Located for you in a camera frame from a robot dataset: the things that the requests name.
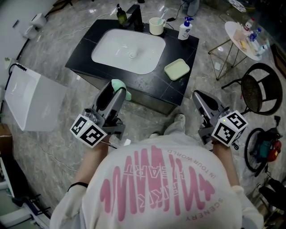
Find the hand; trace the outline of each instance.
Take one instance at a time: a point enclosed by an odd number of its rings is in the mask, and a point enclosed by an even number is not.
[[[217,142],[219,140],[217,140],[216,138],[214,138],[213,136],[210,137],[211,141]]]
[[[107,135],[104,139],[102,139],[101,141],[105,142],[105,143],[109,143],[111,135]]]

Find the sink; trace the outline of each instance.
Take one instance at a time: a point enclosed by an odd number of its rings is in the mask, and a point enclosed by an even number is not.
[[[92,60],[136,74],[148,74],[156,68],[165,45],[161,37],[113,29],[102,36],[92,52]]]
[[[67,88],[27,68],[15,66],[5,100],[23,131],[52,131]]]

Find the marble floor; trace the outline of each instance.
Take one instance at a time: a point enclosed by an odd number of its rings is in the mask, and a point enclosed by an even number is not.
[[[21,55],[20,63],[22,65],[68,87],[59,114],[58,126],[54,131],[23,132],[17,126],[8,107],[5,106],[4,108],[3,122],[9,125],[13,134],[15,159],[27,176],[32,189],[36,193],[42,194],[42,202],[47,206],[51,206],[52,210],[71,185],[86,149],[82,143],[72,136],[69,128],[77,115],[82,112],[82,109],[91,105],[98,92],[97,88],[65,68],[64,65],[87,32],[87,27],[91,26],[99,16],[103,15],[101,19],[117,19],[112,12],[115,11],[118,2],[124,10],[127,10],[137,1],[73,1],[73,6],[67,5],[62,11],[49,16],[48,23],[39,35],[28,43]],[[162,12],[159,12],[159,10],[162,6],[169,9],[165,18],[175,17],[180,1],[147,0],[145,4],[141,5],[143,21],[148,22],[152,17],[160,17]],[[147,138],[154,131],[162,132],[168,123],[172,122],[174,115],[182,112],[186,115],[186,134],[201,144],[197,134],[201,117],[192,101],[192,92],[195,89],[201,89],[217,96],[226,106],[231,106],[234,110],[243,111],[245,109],[239,85],[232,85],[225,90],[221,90],[221,86],[233,79],[241,78],[255,61],[247,58],[220,81],[215,80],[208,50],[228,39],[224,22],[218,17],[219,14],[220,12],[202,4],[197,15],[194,16],[191,34],[200,40],[181,106],[176,108],[168,117],[165,117],[145,107],[125,102],[119,117],[126,124],[126,130],[122,141],[119,142],[115,138],[112,141],[122,145],[128,138],[134,143]],[[178,18],[169,24],[178,30],[185,16],[185,12],[180,11]],[[217,52],[226,57],[229,48],[230,44],[225,44],[223,45],[223,51]],[[230,62],[234,61],[235,55],[236,48],[230,54]],[[241,58],[243,58],[242,54],[239,53],[238,60]],[[283,88],[285,88],[285,78],[275,68],[272,53],[265,53],[261,62],[275,69],[281,79]],[[261,72],[255,72],[254,77],[259,79],[263,75]],[[286,96],[284,94],[282,106],[276,113],[282,118],[279,127],[282,134],[285,134],[284,130],[286,129],[285,112]],[[240,183],[245,188],[245,192],[249,193],[258,182],[265,179],[265,174],[260,174],[257,178],[254,178],[253,173],[247,169],[244,162],[245,140],[249,132],[256,127],[265,130],[273,127],[274,119],[273,115],[262,116],[254,113],[247,113],[245,118],[248,120],[249,125],[239,139],[239,150],[232,149],[232,152]],[[280,180],[286,175],[286,156],[284,152],[286,140],[282,138],[281,141],[283,145],[282,153],[269,166],[272,176]]]

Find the white cube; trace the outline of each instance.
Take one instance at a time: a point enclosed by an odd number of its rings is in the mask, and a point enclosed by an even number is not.
[[[107,133],[100,129],[88,117],[79,114],[70,128],[72,134],[87,146],[93,148]]]
[[[226,146],[230,146],[239,139],[247,125],[248,122],[236,110],[220,118],[211,135]]]

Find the blue pump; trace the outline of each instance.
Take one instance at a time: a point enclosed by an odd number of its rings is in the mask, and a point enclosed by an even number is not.
[[[185,17],[185,20],[186,20],[186,21],[184,22],[184,26],[189,27],[190,21],[192,21],[193,18],[191,18],[191,17]]]

